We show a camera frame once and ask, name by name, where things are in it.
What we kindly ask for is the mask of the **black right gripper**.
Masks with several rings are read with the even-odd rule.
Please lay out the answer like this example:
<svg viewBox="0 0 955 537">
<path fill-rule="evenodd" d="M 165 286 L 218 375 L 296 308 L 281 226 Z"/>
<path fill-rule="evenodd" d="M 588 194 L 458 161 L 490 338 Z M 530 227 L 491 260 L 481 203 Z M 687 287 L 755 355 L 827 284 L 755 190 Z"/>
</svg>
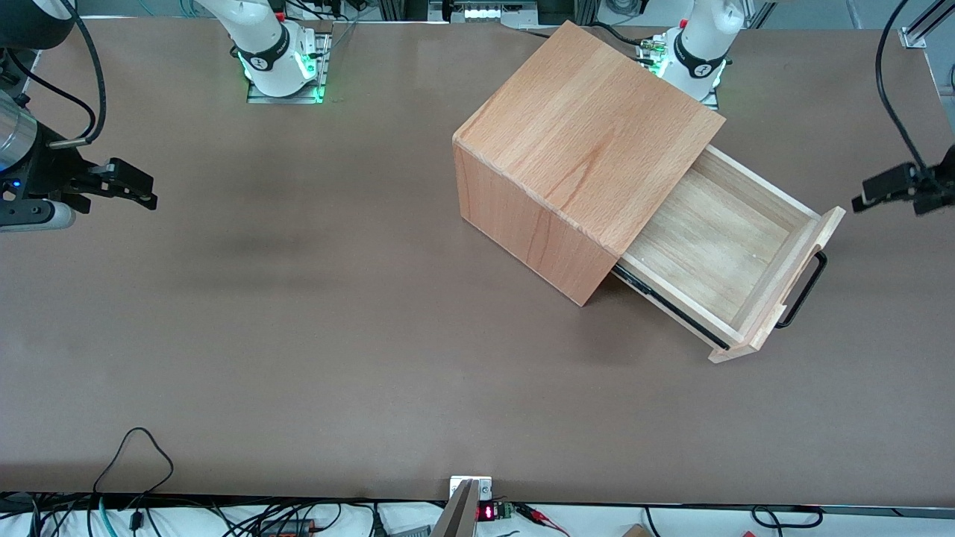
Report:
<svg viewBox="0 0 955 537">
<path fill-rule="evenodd" d="M 88 214 L 91 197 L 124 198 L 147 210 L 156 210 L 154 179 L 140 168 L 109 159 L 109 186 L 96 174 L 98 166 L 83 159 L 76 148 L 50 149 L 57 142 L 48 127 L 39 127 L 37 139 L 13 166 L 2 168 L 1 224 L 74 224 Z"/>
</svg>

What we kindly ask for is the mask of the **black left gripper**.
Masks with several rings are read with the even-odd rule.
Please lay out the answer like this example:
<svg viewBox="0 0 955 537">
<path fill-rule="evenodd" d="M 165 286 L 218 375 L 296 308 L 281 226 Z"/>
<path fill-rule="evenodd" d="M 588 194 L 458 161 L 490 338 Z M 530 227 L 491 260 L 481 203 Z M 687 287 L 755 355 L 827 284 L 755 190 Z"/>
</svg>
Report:
<svg viewBox="0 0 955 537">
<path fill-rule="evenodd" d="M 862 194 L 851 201 L 853 213 L 862 213 L 893 201 L 914 200 L 913 209 L 917 216 L 954 207 L 954 152 L 952 144 L 941 162 L 932 166 L 921 181 L 920 170 L 914 163 L 898 164 L 864 180 Z"/>
</svg>

